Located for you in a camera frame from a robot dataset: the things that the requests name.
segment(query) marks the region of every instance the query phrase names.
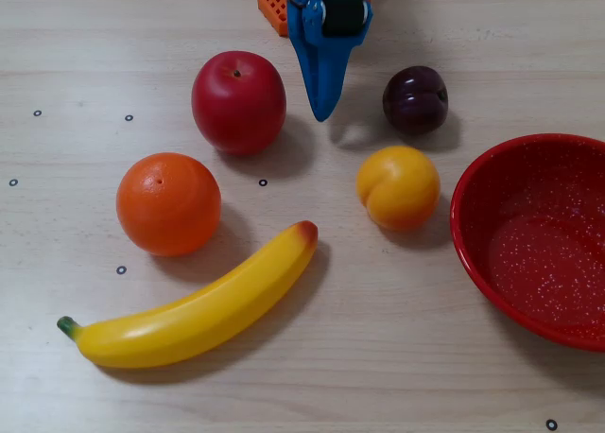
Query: banana tip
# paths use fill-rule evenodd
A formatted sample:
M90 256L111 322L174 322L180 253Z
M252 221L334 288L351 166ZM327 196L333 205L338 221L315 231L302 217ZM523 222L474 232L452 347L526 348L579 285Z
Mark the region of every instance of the banana tip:
M57 327L59 327L62 332L72 340L76 339L76 335L78 334L79 324L77 324L71 317L61 317L57 321Z
M302 238L309 242L314 243L318 240L318 227L315 223L310 220L304 220L296 224L299 233Z

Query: wooden table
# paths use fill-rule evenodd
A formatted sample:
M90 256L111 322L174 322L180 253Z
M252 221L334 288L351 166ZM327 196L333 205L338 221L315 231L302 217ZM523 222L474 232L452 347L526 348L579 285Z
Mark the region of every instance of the wooden table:
M0 0L0 431L541 433L552 418L601 433L605 356L495 312L458 261L448 204L464 168L503 140L605 135L604 3L373 0L319 124L294 50L256 0ZM196 72L231 49L267 57L287 91L283 135L252 159L214 152L190 112ZM354 177L398 142L381 96L412 64L443 74L451 113L414 142L441 173L438 211L398 236L367 219ZM206 248L164 260L129 242L114 198L134 162L167 150L212 170L224 208ZM177 299L306 218L321 239L309 270L206 355L103 371L55 326Z

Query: apple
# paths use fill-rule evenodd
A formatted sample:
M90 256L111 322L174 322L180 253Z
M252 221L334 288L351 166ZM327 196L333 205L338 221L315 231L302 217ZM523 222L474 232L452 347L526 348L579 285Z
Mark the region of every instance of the apple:
M211 145L233 155L255 154L275 140L284 124L284 84L263 57L223 52L199 71L191 106Z

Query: plastic fruit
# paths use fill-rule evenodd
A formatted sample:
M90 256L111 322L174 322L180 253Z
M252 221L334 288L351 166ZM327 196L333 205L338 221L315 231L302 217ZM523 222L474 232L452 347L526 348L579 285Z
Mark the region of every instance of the plastic fruit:
M185 360L262 317L303 273L317 244L317 227L299 222L222 278L179 301L86 327L69 317L57 325L100 366L142 368Z
M445 121L447 89L441 76L430 67L408 67L390 80L382 105L394 128L418 135L435 130Z
M374 222L393 231L420 227L439 201L439 174L413 147L386 147L359 168L357 195Z
M137 162L120 183L117 216L141 249L175 256L199 249L220 219L220 192L195 159L164 152Z
M233 155L262 151L285 120L282 78L263 57L224 52L199 71L191 94L193 115L203 136Z

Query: orange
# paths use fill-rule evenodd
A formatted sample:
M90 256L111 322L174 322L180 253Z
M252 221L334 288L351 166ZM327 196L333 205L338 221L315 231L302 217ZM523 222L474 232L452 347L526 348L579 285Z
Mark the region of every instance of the orange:
M220 192L200 162L163 152L130 168L117 190L116 209L124 232L141 249L183 255L199 249L215 232Z

